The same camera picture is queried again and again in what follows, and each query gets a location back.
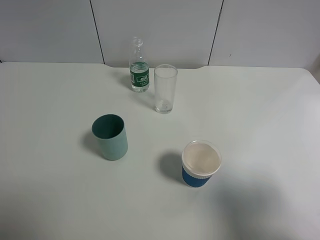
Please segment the clear green-label water bottle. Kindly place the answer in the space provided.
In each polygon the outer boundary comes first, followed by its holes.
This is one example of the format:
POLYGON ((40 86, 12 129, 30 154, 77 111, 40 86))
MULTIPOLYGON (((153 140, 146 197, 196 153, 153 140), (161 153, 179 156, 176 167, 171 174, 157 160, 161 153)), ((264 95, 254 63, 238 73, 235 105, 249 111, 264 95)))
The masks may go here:
POLYGON ((129 71, 132 90, 136 93, 146 92, 150 84, 149 64, 144 55, 143 40, 134 37, 129 56, 129 71))

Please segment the tall clear drinking glass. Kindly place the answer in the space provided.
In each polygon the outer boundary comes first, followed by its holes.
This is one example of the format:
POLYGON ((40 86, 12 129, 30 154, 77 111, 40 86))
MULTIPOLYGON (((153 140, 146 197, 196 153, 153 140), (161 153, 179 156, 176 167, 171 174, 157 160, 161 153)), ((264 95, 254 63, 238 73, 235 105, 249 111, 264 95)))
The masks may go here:
POLYGON ((170 64, 154 69, 155 109, 158 113, 170 113, 174 106, 178 70, 170 64))

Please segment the blue white paper cup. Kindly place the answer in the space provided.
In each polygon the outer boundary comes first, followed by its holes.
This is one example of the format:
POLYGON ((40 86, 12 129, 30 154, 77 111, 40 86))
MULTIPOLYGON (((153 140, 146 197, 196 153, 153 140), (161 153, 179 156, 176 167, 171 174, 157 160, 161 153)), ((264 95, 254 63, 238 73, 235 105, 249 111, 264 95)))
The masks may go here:
POLYGON ((194 140, 182 151, 182 179, 192 188, 202 187, 221 167, 220 151, 209 141, 194 140))

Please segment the teal green plastic cup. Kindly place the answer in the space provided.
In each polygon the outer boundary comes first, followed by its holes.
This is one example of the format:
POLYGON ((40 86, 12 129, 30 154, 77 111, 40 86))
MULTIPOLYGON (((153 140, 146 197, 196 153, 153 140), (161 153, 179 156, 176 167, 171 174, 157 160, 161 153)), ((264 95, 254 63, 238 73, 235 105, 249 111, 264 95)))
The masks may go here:
POLYGON ((91 132, 97 139, 105 159, 116 161, 128 151, 128 140, 124 120, 116 114, 106 114, 97 118, 91 132))

